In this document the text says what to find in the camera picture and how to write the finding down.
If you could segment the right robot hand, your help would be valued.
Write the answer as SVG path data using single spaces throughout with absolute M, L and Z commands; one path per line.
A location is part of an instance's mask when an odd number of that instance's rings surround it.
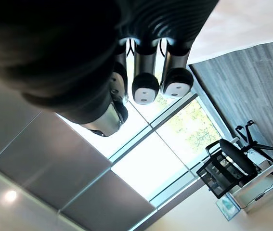
M 215 0 L 0 0 L 0 81 L 30 104 L 108 137 L 132 96 L 186 95 L 193 42 Z

